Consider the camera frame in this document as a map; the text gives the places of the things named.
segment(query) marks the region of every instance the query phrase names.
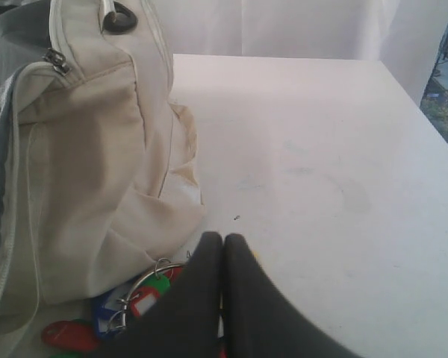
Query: stain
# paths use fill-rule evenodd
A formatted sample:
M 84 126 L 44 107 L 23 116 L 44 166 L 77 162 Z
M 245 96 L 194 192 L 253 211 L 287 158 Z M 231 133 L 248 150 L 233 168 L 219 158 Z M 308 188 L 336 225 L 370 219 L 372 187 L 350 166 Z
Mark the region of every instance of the stain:
M 297 154 L 305 154 L 305 153 L 307 153 L 307 151 L 304 148 L 298 146 L 297 144 L 295 144 L 291 140 L 288 140 L 288 141 L 286 141 L 284 143 L 284 148 L 286 148 L 288 151 L 292 151 L 292 152 L 297 153 Z
M 300 177 L 303 175 L 310 175 L 314 172 L 312 168 L 290 168 L 285 171 L 288 174 L 295 175 L 296 177 Z
M 365 187 L 351 178 L 326 177 L 337 187 L 343 196 L 343 208 L 351 213 L 364 214 L 372 209 L 372 203 Z
M 238 184 L 237 184 L 237 189 L 238 190 L 252 190 L 252 189 L 260 189 L 264 187 L 263 184 L 259 184 L 256 183 L 251 177 L 250 175 L 248 175 L 246 178 L 242 179 Z

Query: zipper pull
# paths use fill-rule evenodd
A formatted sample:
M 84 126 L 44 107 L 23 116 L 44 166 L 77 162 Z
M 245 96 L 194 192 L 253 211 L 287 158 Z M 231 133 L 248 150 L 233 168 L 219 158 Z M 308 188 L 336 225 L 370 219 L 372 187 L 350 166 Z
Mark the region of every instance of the zipper pull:
M 66 76 L 68 72 L 72 70 L 66 63 L 65 55 L 53 48 L 48 49 L 45 56 L 43 56 L 43 59 L 46 62 L 51 63 L 55 71 L 62 76 Z

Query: key ring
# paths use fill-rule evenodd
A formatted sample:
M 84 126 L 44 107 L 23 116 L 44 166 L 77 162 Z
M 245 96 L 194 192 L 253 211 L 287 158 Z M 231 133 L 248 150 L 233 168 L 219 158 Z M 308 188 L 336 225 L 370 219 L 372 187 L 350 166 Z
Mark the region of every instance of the key ring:
M 159 266 L 160 263 L 162 262 L 168 262 L 167 264 L 164 264 L 162 266 Z M 156 276 L 156 278 L 159 277 L 158 274 L 160 274 L 161 272 L 165 272 L 165 271 L 169 271 L 172 269 L 179 269 L 179 268 L 183 268 L 186 266 L 186 263 L 171 263 L 170 260 L 168 259 L 159 259 L 156 264 L 155 267 L 149 269 L 148 271 L 146 271 L 140 278 L 138 278 L 136 280 L 136 282 L 133 284 L 133 286 L 129 289 L 128 294 L 126 295 L 125 298 L 121 298 L 118 300 L 118 302 L 121 303 L 122 305 L 122 309 L 119 310 L 118 312 L 116 312 L 113 317 L 110 318 L 109 322 L 108 322 L 108 331 L 121 331 L 121 330 L 125 330 L 127 327 L 127 323 L 128 323 L 128 319 L 127 319 L 127 314 L 128 314 L 128 308 L 129 308 L 129 304 L 131 299 L 133 298 L 133 294 L 134 292 L 140 288 L 140 286 L 146 281 L 148 280 L 150 277 L 152 277 L 153 275 Z M 111 327 L 113 324 L 113 321 L 115 319 L 117 319 L 119 316 L 119 320 L 120 320 L 120 325 L 117 327 Z

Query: canvas bag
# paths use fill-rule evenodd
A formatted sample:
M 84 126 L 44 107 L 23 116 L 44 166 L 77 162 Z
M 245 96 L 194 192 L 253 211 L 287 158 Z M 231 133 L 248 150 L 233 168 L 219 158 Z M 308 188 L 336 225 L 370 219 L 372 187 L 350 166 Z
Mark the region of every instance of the canvas bag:
M 108 0 L 0 15 L 0 336 L 39 301 L 99 295 L 169 256 L 204 214 L 158 19 L 149 0 L 121 4 L 137 23 L 118 33 Z

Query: white curtain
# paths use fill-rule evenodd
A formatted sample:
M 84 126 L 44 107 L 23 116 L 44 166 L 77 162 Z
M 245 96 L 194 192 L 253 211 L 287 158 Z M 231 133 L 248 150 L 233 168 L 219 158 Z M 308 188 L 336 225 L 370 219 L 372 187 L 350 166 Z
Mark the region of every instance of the white curtain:
M 175 53 L 381 60 L 418 104 L 448 23 L 448 0 L 154 3 Z

